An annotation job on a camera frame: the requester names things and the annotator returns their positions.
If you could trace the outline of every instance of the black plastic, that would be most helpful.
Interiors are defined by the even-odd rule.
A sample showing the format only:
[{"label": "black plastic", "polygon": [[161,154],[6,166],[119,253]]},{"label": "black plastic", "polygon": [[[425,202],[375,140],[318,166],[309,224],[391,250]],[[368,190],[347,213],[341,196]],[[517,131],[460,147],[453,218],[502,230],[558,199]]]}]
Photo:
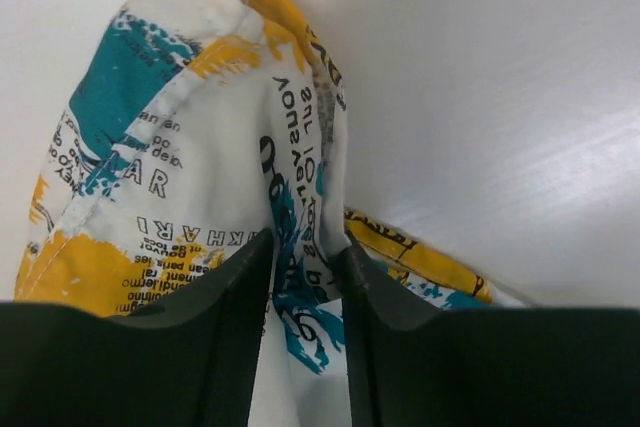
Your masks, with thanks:
[{"label": "black plastic", "polygon": [[244,427],[273,241],[128,317],[2,304],[0,425]]},{"label": "black plastic", "polygon": [[355,241],[335,273],[354,427],[640,425],[635,310],[442,312]]}]

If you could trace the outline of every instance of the printed fabric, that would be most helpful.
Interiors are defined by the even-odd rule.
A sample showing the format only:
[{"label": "printed fabric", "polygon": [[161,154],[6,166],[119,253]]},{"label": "printed fabric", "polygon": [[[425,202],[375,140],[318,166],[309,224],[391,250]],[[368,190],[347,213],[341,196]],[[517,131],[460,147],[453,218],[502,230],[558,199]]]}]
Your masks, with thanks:
[{"label": "printed fabric", "polygon": [[[327,258],[349,245],[345,221],[434,305],[492,300],[464,266],[344,211],[346,142],[342,75],[290,0],[129,0],[55,129],[15,298],[126,315],[269,227],[277,256],[250,425],[339,425],[323,417],[349,409]],[[342,394],[329,402],[323,389]],[[307,419],[309,405],[324,413]]]}]

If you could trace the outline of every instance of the fabric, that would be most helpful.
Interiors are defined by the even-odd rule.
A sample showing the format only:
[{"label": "fabric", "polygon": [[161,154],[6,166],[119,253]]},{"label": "fabric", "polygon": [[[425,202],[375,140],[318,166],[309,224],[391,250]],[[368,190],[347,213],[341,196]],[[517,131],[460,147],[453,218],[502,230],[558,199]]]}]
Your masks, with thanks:
[{"label": "fabric", "polygon": [[427,246],[397,227],[345,208],[346,227],[372,255],[392,271],[413,272],[444,287],[457,289],[482,302],[491,303],[491,284],[466,265]]},{"label": "fabric", "polygon": [[[290,0],[129,0],[55,130],[15,298],[126,315],[269,227],[277,248],[250,425],[349,425],[342,307],[326,265],[349,244],[346,142],[342,76]],[[366,217],[346,218],[378,245],[358,224]],[[438,259],[422,269],[417,256],[412,274],[381,268],[443,309],[483,306],[465,293],[491,300],[471,286],[478,276]]]}]

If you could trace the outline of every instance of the white surface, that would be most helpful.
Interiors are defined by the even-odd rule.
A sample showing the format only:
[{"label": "white surface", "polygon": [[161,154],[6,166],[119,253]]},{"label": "white surface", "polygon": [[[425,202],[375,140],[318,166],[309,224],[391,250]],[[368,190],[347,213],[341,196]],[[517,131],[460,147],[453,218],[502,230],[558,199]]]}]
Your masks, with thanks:
[{"label": "white surface", "polygon": [[[125,0],[0,0],[0,296]],[[640,305],[640,0],[298,0],[346,78],[347,200],[553,304]]]}]

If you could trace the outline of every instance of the stitching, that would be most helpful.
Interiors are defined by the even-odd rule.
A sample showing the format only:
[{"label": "stitching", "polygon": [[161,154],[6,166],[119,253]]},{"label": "stitching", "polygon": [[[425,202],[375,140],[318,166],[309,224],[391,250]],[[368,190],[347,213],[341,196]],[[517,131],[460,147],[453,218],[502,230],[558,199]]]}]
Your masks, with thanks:
[{"label": "stitching", "polygon": [[[168,84],[165,85],[164,87],[164,92],[162,92],[160,95],[158,95],[154,100],[152,100],[149,105],[147,105],[147,107],[145,107],[143,110],[146,110],[148,108],[150,108],[151,106],[157,104],[160,102],[161,99],[163,99],[165,96],[168,95],[167,89],[169,87],[173,87],[177,82],[178,82],[178,78],[182,78],[184,77],[184,74],[186,73],[185,71],[187,70],[187,66],[185,66],[183,68],[183,70],[174,78],[174,80],[172,80],[171,82],[169,82]],[[173,114],[175,114],[176,110],[177,110],[178,106],[176,105],[171,112],[164,116],[166,118],[171,117]],[[140,119],[136,118],[136,120],[134,120],[131,125],[129,127],[134,127],[136,124],[140,123]],[[158,122],[158,127],[156,127],[156,129],[151,133],[151,135],[154,135],[156,132],[158,132],[158,130],[160,130],[160,127],[162,126],[163,122]],[[130,134],[127,134],[121,142],[118,142],[118,144],[125,144],[126,141],[128,139],[131,138]],[[107,167],[107,165],[109,165],[109,161],[117,154],[118,152],[116,150],[114,150],[111,155],[107,158],[107,160],[105,161],[104,165],[100,168],[100,170],[98,171],[98,173],[96,174],[96,177],[99,176],[100,173],[102,173],[102,171]],[[142,151],[139,151],[132,160],[136,160],[138,157],[140,157],[140,155],[142,155]],[[125,168],[122,173],[120,174],[120,176],[114,180],[111,185],[115,184],[116,182],[119,182],[120,180],[122,180],[122,176],[127,172],[127,169]],[[42,269],[42,272],[40,272],[40,274],[38,275],[38,277],[36,277],[35,281],[33,282],[33,284],[31,285],[31,288],[29,290],[29,293],[26,295],[25,300],[28,300],[31,295],[33,294],[33,291],[36,288],[36,285],[38,284],[38,282],[40,282],[40,279],[42,278],[42,276],[49,270],[49,267],[51,267],[51,264],[53,263],[53,261],[56,259],[56,257],[58,257],[58,255],[60,254],[60,252],[62,252],[62,249],[64,249],[66,247],[66,245],[78,235],[78,232],[80,232],[80,229],[82,228],[82,226],[84,224],[87,223],[87,221],[89,220],[89,218],[94,214],[94,212],[96,211],[96,209],[98,208],[98,203],[100,202],[100,200],[102,200],[103,198],[105,198],[104,193],[105,191],[107,191],[108,188],[105,187],[104,189],[102,189],[102,192],[100,193],[100,196],[96,199],[96,201],[93,203],[93,205],[91,206],[91,209],[89,209],[89,212],[87,212],[87,215],[84,217],[84,219],[82,220],[82,222],[80,222],[78,225],[76,225],[76,227],[74,228],[72,234],[69,236],[69,238],[67,240],[65,240],[62,245],[60,246],[60,248],[51,256],[51,258],[49,259],[49,262],[47,262],[47,265],[44,266],[44,268]],[[53,237],[55,235],[56,232],[59,232],[59,230],[55,230],[51,232],[51,237]],[[33,261],[32,266],[35,266],[36,261],[40,258],[40,256],[42,255],[42,252],[40,253],[40,255],[38,255],[38,257]]]}]

